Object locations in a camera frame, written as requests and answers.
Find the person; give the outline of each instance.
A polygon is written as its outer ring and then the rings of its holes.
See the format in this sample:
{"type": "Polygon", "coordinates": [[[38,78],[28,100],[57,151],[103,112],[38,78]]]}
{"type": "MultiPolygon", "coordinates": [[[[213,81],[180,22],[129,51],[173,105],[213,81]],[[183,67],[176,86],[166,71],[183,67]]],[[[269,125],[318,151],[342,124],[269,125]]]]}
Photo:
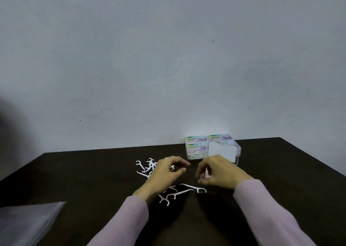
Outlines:
{"type": "MultiPolygon", "coordinates": [[[[167,190],[185,173],[190,163],[181,157],[158,161],[148,180],[127,197],[114,217],[89,242],[88,246],[132,246],[149,218],[147,203],[167,190]],[[171,165],[184,167],[171,172],[171,165]]],[[[234,199],[241,208],[257,242],[262,246],[310,246],[314,242],[299,228],[296,219],[269,194],[262,182],[220,155],[199,163],[196,178],[200,185],[235,189],[234,199]],[[212,175],[205,178],[205,170],[212,175]]]]}

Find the ribbed cuff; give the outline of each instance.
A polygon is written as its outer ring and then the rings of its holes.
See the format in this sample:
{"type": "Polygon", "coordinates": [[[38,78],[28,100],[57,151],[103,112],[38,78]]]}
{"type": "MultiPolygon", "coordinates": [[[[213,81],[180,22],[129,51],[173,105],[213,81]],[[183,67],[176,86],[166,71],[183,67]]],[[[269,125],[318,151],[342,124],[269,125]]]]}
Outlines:
{"type": "Polygon", "coordinates": [[[268,220],[273,210],[279,206],[258,179],[249,179],[238,184],[233,197],[245,217],[251,218],[251,222],[256,226],[268,220]]]}
{"type": "Polygon", "coordinates": [[[135,242],[148,218],[147,203],[140,197],[129,196],[110,222],[114,224],[115,230],[123,234],[125,240],[135,242]]]}

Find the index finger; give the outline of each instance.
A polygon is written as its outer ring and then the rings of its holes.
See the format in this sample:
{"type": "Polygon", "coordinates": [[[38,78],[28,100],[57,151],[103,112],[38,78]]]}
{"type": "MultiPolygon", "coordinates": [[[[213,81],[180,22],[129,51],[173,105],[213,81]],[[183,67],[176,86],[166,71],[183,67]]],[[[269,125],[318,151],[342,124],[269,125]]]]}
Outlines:
{"type": "Polygon", "coordinates": [[[196,178],[199,178],[202,173],[205,173],[205,168],[209,165],[209,157],[203,159],[197,167],[196,178]]]}
{"type": "Polygon", "coordinates": [[[189,166],[189,165],[191,165],[190,162],[184,160],[182,157],[172,156],[172,157],[170,157],[169,159],[170,159],[170,166],[173,165],[173,164],[175,164],[175,163],[180,163],[180,164],[182,164],[182,165],[184,165],[184,166],[189,166]]]}

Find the person's left arm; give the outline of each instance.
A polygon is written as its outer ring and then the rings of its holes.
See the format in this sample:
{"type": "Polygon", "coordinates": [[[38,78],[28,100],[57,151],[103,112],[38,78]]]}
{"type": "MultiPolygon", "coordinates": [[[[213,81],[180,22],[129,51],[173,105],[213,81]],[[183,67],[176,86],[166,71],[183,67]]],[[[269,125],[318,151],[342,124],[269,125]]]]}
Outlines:
{"type": "Polygon", "coordinates": [[[181,157],[167,157],[158,161],[148,180],[126,198],[118,212],[87,246],[132,246],[149,218],[147,203],[167,190],[186,168],[171,172],[171,165],[190,163],[181,157]]]}

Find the pink sleeve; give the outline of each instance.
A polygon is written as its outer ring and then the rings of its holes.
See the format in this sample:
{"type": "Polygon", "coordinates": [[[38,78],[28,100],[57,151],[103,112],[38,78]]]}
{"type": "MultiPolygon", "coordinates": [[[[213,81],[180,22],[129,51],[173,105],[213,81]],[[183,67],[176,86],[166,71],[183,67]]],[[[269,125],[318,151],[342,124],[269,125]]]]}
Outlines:
{"type": "Polygon", "coordinates": [[[259,245],[316,246],[299,228],[292,214],[273,199],[261,181],[250,179],[241,182],[233,196],[259,245]]]}
{"type": "Polygon", "coordinates": [[[127,197],[114,217],[87,246],[132,246],[148,218],[147,203],[137,196],[127,197]]]}

